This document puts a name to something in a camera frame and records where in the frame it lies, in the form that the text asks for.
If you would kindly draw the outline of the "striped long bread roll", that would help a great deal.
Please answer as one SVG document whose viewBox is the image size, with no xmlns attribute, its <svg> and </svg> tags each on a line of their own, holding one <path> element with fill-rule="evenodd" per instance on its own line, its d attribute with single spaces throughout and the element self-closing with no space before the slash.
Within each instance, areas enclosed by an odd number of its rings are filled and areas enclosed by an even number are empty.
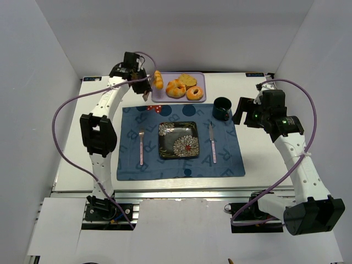
<svg viewBox="0 0 352 264">
<path fill-rule="evenodd" d="M 154 72 L 153 75 L 153 86 L 158 89 L 161 90 L 164 87 L 164 82 L 163 82 L 163 78 L 162 78 L 162 74 L 159 70 L 156 70 Z"/>
</svg>

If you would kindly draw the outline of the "metal serving tongs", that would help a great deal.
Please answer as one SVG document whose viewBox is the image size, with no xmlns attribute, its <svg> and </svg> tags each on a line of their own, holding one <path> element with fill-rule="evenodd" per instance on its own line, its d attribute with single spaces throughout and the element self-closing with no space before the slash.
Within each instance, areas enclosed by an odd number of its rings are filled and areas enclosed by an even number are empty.
<svg viewBox="0 0 352 264">
<path fill-rule="evenodd" d="M 145 102 L 148 101 L 149 95 L 152 92 L 153 81 L 154 81 L 153 75 L 149 75 L 147 78 L 148 87 L 145 89 L 144 93 L 142 94 L 142 98 Z"/>
</svg>

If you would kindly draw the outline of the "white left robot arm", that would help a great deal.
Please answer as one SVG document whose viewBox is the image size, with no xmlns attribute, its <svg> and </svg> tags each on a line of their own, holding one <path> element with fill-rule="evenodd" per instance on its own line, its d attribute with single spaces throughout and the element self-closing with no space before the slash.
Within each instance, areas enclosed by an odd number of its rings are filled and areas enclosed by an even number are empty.
<svg viewBox="0 0 352 264">
<path fill-rule="evenodd" d="M 144 52 L 125 52 L 123 61 L 115 65 L 109 74 L 111 78 L 120 77 L 123 83 L 107 88 L 93 110 L 80 117 L 83 145 L 89 153 L 95 176 L 92 196 L 97 199 L 114 196 L 111 155 L 117 145 L 117 134 L 112 121 L 119 104 L 129 89 L 141 95 L 145 101 L 152 91 L 153 75 L 146 73 L 145 56 Z"/>
</svg>

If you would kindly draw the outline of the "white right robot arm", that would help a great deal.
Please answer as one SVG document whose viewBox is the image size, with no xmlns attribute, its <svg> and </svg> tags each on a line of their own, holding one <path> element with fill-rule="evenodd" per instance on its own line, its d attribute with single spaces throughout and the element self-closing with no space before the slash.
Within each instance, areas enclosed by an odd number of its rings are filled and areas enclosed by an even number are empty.
<svg viewBox="0 0 352 264">
<path fill-rule="evenodd" d="M 237 216 L 249 208 L 251 213 L 266 213 L 280 220 L 291 235 L 330 232 L 345 211 L 345 204 L 332 197 L 318 175 L 299 118 L 287 115 L 285 93 L 263 90 L 255 99 L 241 97 L 232 117 L 234 124 L 240 123 L 243 113 L 247 127 L 262 128 L 270 135 L 288 170 L 286 176 L 291 178 L 295 198 L 274 194 L 273 189 L 281 184 L 279 180 L 262 192 L 252 193 L 249 202 L 233 214 L 231 224 L 241 227 L 266 222 L 237 222 Z"/>
</svg>

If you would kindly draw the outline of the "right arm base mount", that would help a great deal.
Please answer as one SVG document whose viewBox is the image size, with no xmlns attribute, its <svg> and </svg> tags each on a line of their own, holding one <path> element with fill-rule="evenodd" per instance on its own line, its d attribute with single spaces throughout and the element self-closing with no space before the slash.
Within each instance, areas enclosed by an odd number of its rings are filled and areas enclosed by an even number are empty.
<svg viewBox="0 0 352 264">
<path fill-rule="evenodd" d="M 225 213 L 231 216 L 245 205 L 245 202 L 228 203 L 224 206 Z M 258 203 L 255 202 L 248 208 L 246 208 L 240 215 L 235 219 L 239 222 L 255 222 L 270 219 L 272 216 L 268 213 L 261 212 L 258 207 Z M 232 234 L 254 234 L 254 233 L 282 233 L 284 231 L 284 224 L 278 222 L 266 222 L 256 225 L 247 226 L 231 226 Z"/>
</svg>

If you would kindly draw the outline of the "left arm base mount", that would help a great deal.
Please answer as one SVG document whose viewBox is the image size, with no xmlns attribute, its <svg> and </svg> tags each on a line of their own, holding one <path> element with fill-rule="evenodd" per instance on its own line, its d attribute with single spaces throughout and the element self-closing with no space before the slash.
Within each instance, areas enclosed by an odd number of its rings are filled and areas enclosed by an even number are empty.
<svg viewBox="0 0 352 264">
<path fill-rule="evenodd" d="M 95 196 L 86 198 L 86 206 L 82 219 L 82 230 L 128 230 L 136 226 L 139 205 L 120 203 L 121 208 L 111 203 L 109 199 L 98 199 Z"/>
</svg>

